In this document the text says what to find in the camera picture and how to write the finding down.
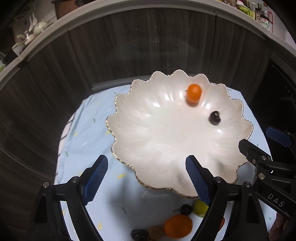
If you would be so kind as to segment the person right hand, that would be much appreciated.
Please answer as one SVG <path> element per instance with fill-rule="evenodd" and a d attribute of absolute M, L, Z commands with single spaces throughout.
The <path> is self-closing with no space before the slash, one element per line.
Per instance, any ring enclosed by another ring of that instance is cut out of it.
<path fill-rule="evenodd" d="M 295 221 L 277 213 L 269 231 L 269 240 L 295 240 Z"/>

